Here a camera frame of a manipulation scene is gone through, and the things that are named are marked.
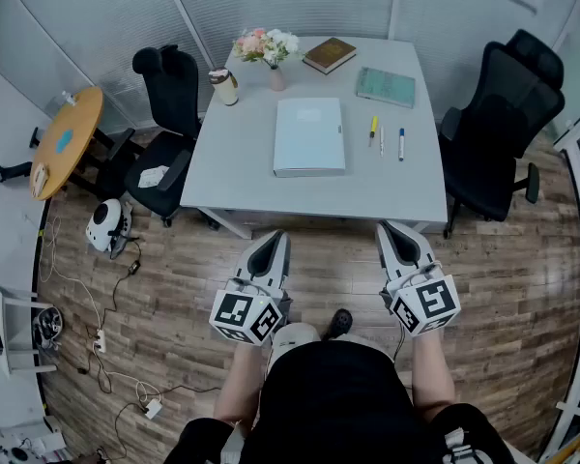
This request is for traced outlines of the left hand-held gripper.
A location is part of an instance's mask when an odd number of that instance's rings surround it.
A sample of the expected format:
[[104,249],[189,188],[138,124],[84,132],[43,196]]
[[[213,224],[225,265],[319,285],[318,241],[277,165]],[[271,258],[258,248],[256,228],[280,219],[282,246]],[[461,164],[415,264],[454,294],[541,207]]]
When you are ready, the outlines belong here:
[[291,299],[283,285],[289,275],[290,253],[290,238],[281,230],[249,246],[239,258],[235,275],[224,289],[217,290],[209,324],[228,340],[256,346],[285,326]]

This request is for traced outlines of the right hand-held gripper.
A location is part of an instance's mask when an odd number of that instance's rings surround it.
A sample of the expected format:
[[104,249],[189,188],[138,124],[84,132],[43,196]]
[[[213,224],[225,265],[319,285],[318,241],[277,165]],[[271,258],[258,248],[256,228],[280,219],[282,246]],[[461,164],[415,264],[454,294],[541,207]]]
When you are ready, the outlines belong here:
[[446,275],[427,239],[393,220],[376,224],[376,243],[387,282],[385,308],[410,336],[442,329],[460,312],[452,275]]

